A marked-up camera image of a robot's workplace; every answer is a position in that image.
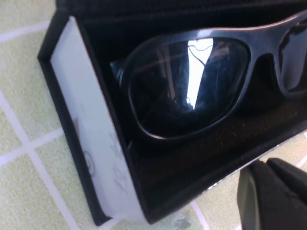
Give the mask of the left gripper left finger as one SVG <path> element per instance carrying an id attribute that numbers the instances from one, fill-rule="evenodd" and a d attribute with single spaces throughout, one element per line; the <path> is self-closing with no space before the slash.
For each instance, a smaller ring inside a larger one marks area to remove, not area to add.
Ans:
<path id="1" fill-rule="evenodd" d="M 301 199 L 267 162 L 240 172 L 237 205 L 244 230 L 305 230 L 307 199 Z"/>

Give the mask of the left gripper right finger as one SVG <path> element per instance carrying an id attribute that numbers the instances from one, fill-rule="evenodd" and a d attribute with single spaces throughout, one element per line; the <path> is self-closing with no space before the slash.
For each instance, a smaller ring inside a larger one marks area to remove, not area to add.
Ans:
<path id="1" fill-rule="evenodd" d="M 269 167 L 301 199 L 307 198 L 307 173 L 279 158 L 269 158 Z"/>

